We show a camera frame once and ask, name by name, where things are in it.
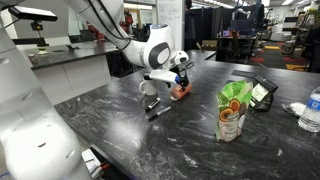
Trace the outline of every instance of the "person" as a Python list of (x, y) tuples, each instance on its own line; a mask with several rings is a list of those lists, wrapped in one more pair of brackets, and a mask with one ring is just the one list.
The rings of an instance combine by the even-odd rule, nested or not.
[(196, 31), (194, 25), (194, 14), (191, 12), (192, 0), (185, 1), (185, 31), (184, 31), (184, 51), (192, 49), (195, 44)]

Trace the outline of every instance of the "orange object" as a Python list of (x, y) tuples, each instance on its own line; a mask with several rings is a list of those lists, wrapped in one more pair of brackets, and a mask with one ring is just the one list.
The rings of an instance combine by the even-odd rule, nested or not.
[(172, 89), (170, 97), (174, 101), (182, 99), (186, 94), (188, 94), (192, 89), (192, 84), (189, 84), (186, 88), (182, 88), (180, 85)]
[(106, 164), (106, 165), (101, 166), (101, 168), (102, 168), (103, 170), (106, 170), (106, 169), (108, 169), (109, 167), (110, 167), (110, 164)]

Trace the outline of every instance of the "workbench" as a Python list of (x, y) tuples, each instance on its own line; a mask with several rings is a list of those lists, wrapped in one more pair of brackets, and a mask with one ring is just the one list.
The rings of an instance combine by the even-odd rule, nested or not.
[[(281, 104), (306, 103), (320, 84), (318, 74), (206, 61), (207, 52), (191, 50), (188, 71), (193, 90), (181, 101), (170, 99), (158, 82), (160, 104), (150, 115), (171, 106), (152, 122), (138, 86), (144, 72), (82, 94), (55, 106), (82, 138), (135, 179), (317, 179), (320, 137), (298, 126)], [(257, 74), (279, 86), (269, 112), (248, 110), (241, 136), (221, 143), (214, 135), (216, 94), (229, 81), (247, 80), (235, 71)]]

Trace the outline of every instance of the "light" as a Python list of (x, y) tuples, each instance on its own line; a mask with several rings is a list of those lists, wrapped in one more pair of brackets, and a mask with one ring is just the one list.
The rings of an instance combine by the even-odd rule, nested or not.
[(239, 5), (240, 6), (248, 6), (249, 4), (247, 3), (247, 2), (244, 2), (244, 1), (242, 1), (242, 0), (239, 0)]
[(262, 4), (264, 5), (264, 7), (267, 7), (270, 5), (270, 0), (262, 0)]
[(152, 6), (146, 6), (146, 5), (137, 5), (137, 4), (129, 4), (124, 3), (123, 4), (125, 8), (132, 8), (132, 9), (150, 9), (152, 10)]
[(310, 9), (310, 6), (306, 6), (303, 8), (303, 11), (308, 11)]
[(298, 4), (302, 4), (302, 3), (306, 2), (306, 1), (307, 0), (300, 1), (300, 2), (298, 2)]
[(224, 4), (224, 3), (221, 3), (221, 2), (218, 2), (218, 1), (214, 1), (214, 0), (205, 0), (206, 2), (210, 2), (210, 3), (213, 3), (217, 6), (222, 6), (222, 7), (225, 7), (225, 8), (234, 8), (233, 6), (230, 6), (230, 5), (227, 5), (227, 4)]
[(282, 3), (282, 6), (289, 5), (292, 3), (294, 0), (286, 0), (284, 3)]

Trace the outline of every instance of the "chair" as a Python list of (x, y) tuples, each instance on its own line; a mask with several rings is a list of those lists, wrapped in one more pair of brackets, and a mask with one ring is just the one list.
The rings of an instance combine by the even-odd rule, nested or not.
[(320, 73), (320, 42), (314, 41), (313, 58), (310, 61), (308, 72)]

